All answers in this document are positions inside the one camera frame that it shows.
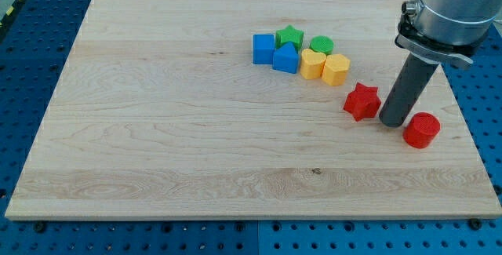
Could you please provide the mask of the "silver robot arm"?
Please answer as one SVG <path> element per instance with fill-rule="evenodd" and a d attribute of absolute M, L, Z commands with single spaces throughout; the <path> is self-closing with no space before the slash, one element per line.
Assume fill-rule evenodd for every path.
<path fill-rule="evenodd" d="M 395 44 L 428 64 L 468 69 L 501 0 L 407 0 Z"/>

